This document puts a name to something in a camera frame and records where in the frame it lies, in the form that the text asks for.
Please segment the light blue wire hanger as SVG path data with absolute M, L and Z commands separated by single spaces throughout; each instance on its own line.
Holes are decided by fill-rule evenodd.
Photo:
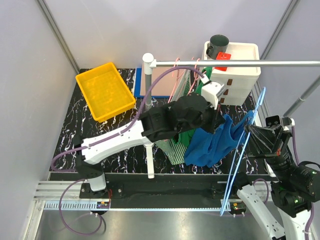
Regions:
M 261 93 L 258 96 L 258 100 L 256 102 L 256 105 L 255 105 L 255 108 L 254 108 L 254 111 L 253 111 L 253 115 L 252 115 L 252 117 L 250 117 L 248 119 L 248 122 L 247 122 L 248 125 L 253 125 L 255 123 L 256 117 L 258 115 L 258 110 L 259 110 L 260 106 L 263 103 L 265 94 L 266 94 L 266 87 L 263 87 Z M 247 144 L 248 144 L 250 136 L 251 136 L 250 133 L 246 134 L 246 138 L 245 138 L 245 141 L 243 143 L 242 150 L 241 150 L 241 152 L 239 154 L 238 161 L 236 163 L 235 169 L 233 170 L 233 164 L 235 163 L 235 160 L 236 160 L 236 153 L 238 151 L 239 145 L 242 142 L 242 139 L 245 136 L 245 134 L 246 134 L 246 132 L 245 132 L 245 130 L 243 130 L 241 135 L 240 135 L 240 139 L 239 139 L 239 141 L 238 141 L 238 143 L 236 145 L 236 148 L 235 148 L 235 153 L 233 155 L 230 173 L 228 174 L 228 178 L 227 178 L 227 182 L 226 182 L 226 188 L 225 188 L 225 192 L 224 192 L 224 197 L 223 197 L 221 208 L 220 208 L 220 213 L 219 213 L 220 217 L 222 217 L 224 215 L 224 212 L 227 209 L 227 203 L 228 203 L 228 200 L 229 200 L 230 195 L 231 195 L 231 190 L 232 190 L 234 181 L 236 179 L 237 172 L 238 172 L 238 169 L 240 167 L 240 164 L 241 164 L 243 155 L 245 153 Z

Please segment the blue tank top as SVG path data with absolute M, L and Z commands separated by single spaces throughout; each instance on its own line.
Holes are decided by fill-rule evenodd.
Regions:
M 225 122 L 215 130 L 214 134 L 202 128 L 196 129 L 184 154 L 185 164 L 209 168 L 217 164 L 245 142 L 244 127 L 253 116 L 254 112 L 250 110 L 238 124 L 234 125 L 232 118 L 225 114 L 223 116 Z

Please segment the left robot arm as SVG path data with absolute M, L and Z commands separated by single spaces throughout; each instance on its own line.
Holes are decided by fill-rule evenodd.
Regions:
M 102 160 L 123 150 L 151 145 L 193 129 L 214 133 L 224 123 L 218 103 L 210 103 L 192 92 L 177 101 L 138 112 L 133 121 L 105 134 L 77 138 L 74 144 L 78 148 L 76 171 L 88 180 L 90 192 L 97 198 L 103 198 L 108 193 L 108 186 Z

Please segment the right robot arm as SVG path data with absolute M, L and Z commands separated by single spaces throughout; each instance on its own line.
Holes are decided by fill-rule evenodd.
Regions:
M 269 127 L 248 125 L 250 153 L 271 167 L 277 181 L 270 183 L 271 199 L 277 207 L 279 223 L 259 198 L 253 183 L 243 172 L 227 185 L 228 195 L 240 198 L 270 240 L 308 240 L 312 204 L 320 200 L 320 171 L 312 162 L 295 163 L 289 154 L 290 130 L 280 124 Z

